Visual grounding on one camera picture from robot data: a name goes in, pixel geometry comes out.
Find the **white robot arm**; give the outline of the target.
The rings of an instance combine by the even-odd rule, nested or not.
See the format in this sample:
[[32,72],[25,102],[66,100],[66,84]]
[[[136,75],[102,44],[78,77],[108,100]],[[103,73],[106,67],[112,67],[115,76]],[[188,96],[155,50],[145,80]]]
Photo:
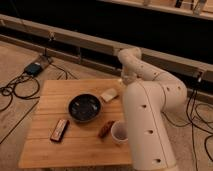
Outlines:
[[133,168],[136,171],[180,171],[161,112],[187,99],[185,84],[141,59],[139,48],[120,50],[123,112]]

